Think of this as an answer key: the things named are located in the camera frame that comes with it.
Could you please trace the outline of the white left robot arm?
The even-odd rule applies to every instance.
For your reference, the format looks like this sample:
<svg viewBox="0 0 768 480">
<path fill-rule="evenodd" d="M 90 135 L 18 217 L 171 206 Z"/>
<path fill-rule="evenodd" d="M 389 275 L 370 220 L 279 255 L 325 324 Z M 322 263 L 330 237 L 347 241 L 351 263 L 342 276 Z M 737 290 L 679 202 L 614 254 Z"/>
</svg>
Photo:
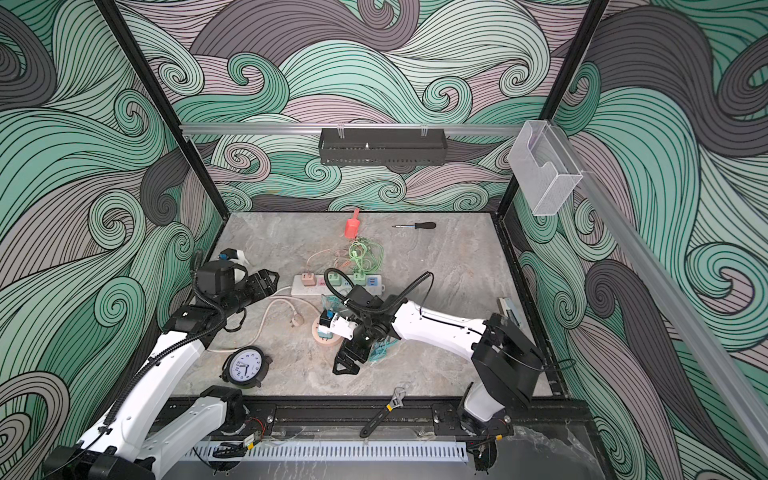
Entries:
<svg viewBox="0 0 768 480">
<path fill-rule="evenodd" d="M 42 466 L 44 478 L 160 479 L 204 437 L 215 431 L 243 431 L 248 409 L 242 392 L 232 386 L 207 388 L 158 432 L 150 429 L 228 318 L 277 292 L 277 272 L 248 267 L 243 253 L 233 249 L 223 250 L 215 260 L 194 263 L 194 303 L 170 316 L 146 362 L 105 415 L 75 445 L 52 451 Z"/>
</svg>

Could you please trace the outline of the round pink socket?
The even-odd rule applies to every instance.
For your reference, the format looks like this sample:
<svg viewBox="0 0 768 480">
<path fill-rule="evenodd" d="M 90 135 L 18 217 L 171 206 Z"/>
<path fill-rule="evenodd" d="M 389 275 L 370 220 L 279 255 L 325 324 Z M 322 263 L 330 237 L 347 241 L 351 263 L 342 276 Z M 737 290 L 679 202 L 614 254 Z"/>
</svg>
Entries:
<svg viewBox="0 0 768 480">
<path fill-rule="evenodd" d="M 316 319 L 311 327 L 312 336 L 316 343 L 321 346 L 332 347 L 338 345 L 342 338 L 332 333 L 321 333 L 319 330 L 319 320 Z"/>
</svg>

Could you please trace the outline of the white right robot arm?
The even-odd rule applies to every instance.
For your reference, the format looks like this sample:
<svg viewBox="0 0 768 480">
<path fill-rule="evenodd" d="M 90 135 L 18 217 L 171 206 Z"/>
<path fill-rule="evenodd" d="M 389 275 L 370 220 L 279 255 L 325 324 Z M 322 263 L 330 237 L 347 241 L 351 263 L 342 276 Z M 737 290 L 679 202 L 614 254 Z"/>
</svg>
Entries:
<svg viewBox="0 0 768 480">
<path fill-rule="evenodd" d="M 425 272 L 401 293 L 385 299 L 362 285 L 342 293 L 328 286 L 341 310 L 323 310 L 318 317 L 320 336 L 342 339 L 333 373 L 356 375 L 380 340 L 394 338 L 431 345 L 469 361 L 479 381 L 471 384 L 460 404 L 460 417 L 476 434 L 502 411 L 530 407 L 545 357 L 508 310 L 487 319 L 463 318 L 428 309 L 410 294 L 434 274 Z"/>
</svg>

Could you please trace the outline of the white multicolour power strip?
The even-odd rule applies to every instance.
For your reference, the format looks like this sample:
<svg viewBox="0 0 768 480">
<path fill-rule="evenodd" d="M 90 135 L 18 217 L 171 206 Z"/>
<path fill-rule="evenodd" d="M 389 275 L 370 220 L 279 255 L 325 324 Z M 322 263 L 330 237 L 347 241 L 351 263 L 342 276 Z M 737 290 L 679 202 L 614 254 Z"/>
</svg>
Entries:
<svg viewBox="0 0 768 480">
<path fill-rule="evenodd" d="M 324 277 L 321 274 L 315 274 L 317 278 L 317 285 L 312 287 L 306 287 L 302 284 L 300 276 L 297 274 L 294 276 L 292 285 L 290 288 L 290 294 L 294 297 L 314 297 L 322 295 L 331 295 L 331 291 L 328 288 Z M 383 279 L 380 275 L 367 275 L 367 281 L 365 285 L 362 285 L 370 294 L 381 296 L 385 292 L 385 286 Z M 351 290 L 351 285 L 344 279 L 342 284 L 338 287 L 334 287 L 337 291 L 343 294 L 348 294 Z"/>
</svg>

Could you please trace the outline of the pink usb charger plug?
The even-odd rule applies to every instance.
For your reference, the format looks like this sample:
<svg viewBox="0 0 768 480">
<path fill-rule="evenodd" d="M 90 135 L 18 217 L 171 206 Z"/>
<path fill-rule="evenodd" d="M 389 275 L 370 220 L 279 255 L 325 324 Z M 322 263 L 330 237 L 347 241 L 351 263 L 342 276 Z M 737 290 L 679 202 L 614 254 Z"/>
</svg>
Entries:
<svg viewBox="0 0 768 480">
<path fill-rule="evenodd" d="M 306 287 L 312 287 L 317 285 L 317 278 L 314 273 L 304 272 L 300 276 L 301 282 Z"/>
</svg>

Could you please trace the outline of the teal charger plug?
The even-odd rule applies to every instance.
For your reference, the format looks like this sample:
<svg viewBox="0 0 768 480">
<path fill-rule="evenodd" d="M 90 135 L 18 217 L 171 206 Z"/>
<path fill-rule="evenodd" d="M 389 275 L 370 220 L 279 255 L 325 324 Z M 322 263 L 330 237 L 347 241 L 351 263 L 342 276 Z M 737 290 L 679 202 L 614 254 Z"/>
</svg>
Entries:
<svg viewBox="0 0 768 480">
<path fill-rule="evenodd" d="M 347 310 L 343 302 L 333 295 L 322 295 L 321 303 L 325 310 L 344 315 Z"/>
</svg>

